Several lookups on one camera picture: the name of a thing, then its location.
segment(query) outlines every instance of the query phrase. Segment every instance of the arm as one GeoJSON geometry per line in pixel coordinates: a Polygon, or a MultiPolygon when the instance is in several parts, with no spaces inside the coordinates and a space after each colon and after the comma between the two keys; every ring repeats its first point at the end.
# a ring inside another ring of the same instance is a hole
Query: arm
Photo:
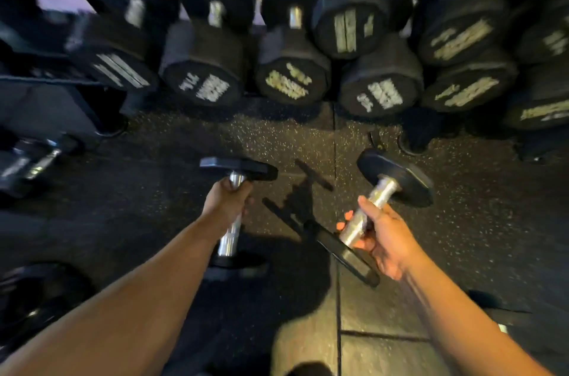
{"type": "Polygon", "coordinates": [[[160,373],[217,240],[252,189],[216,183],[202,215],[152,259],[49,326],[0,366],[0,376],[160,373]]]}
{"type": "Polygon", "coordinates": [[[410,289],[433,340],[471,376],[551,376],[526,354],[424,253],[402,218],[365,197],[359,206],[373,221],[356,247],[372,253],[380,270],[410,289]]]}

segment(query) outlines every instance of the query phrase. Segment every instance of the hand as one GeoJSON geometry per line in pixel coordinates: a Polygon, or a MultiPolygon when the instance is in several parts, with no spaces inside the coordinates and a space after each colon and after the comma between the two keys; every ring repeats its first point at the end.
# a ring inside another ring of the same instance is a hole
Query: hand
{"type": "Polygon", "coordinates": [[[373,225],[370,222],[372,228],[365,232],[354,248],[370,252],[383,274],[396,281],[401,280],[409,263],[425,256],[425,253],[405,221],[388,204],[380,210],[364,196],[357,201],[373,225]]]}
{"type": "Polygon", "coordinates": [[[249,196],[251,191],[250,181],[245,181],[237,190],[233,190],[229,178],[218,181],[205,197],[202,216],[215,216],[221,220],[223,229],[227,229],[239,214],[246,214],[245,205],[252,203],[252,198],[249,196]]]}

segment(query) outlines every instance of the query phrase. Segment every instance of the person's left hand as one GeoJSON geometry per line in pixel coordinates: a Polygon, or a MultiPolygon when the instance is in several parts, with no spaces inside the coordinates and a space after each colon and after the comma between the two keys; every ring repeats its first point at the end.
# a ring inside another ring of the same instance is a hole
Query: person's left hand
{"type": "Polygon", "coordinates": [[[211,214],[221,218],[224,228],[227,229],[239,214],[246,214],[245,205],[252,203],[252,198],[249,196],[251,191],[250,181],[243,182],[237,190],[233,190],[229,178],[218,181],[205,197],[202,216],[211,214]]]}

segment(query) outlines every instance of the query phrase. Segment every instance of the forearm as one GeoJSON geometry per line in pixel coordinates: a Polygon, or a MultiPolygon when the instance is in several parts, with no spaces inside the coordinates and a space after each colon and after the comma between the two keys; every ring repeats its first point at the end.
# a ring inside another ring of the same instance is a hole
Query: forearm
{"type": "Polygon", "coordinates": [[[152,259],[20,348],[0,367],[0,375],[159,371],[203,278],[215,245],[206,238],[212,234],[203,231],[211,228],[223,225],[214,216],[192,223],[152,259]]]}
{"type": "Polygon", "coordinates": [[[435,342],[472,376],[550,375],[427,257],[418,255],[403,282],[415,294],[435,342]]]}

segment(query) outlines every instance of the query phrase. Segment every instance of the rubber gym floor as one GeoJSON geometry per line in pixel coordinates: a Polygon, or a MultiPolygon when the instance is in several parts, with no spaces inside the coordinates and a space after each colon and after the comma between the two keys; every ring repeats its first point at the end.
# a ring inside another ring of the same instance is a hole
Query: rubber gym floor
{"type": "MultiPolygon", "coordinates": [[[[370,190],[355,161],[372,129],[401,156],[397,126],[348,120],[331,103],[297,109],[248,99],[236,114],[159,104],[125,134],[65,160],[50,192],[0,213],[0,268],[61,260],[102,288],[196,218],[216,179],[197,168],[201,157],[249,156],[280,171],[255,185],[239,241],[270,259],[270,277],[202,285],[167,374],[204,366],[228,375],[449,374],[394,281],[363,286],[293,228],[312,216],[333,228],[370,190]]],[[[431,148],[408,160],[434,180],[435,205],[394,207],[461,287],[532,312],[511,335],[569,374],[569,151],[524,164],[511,142],[467,134],[431,148]]]]}

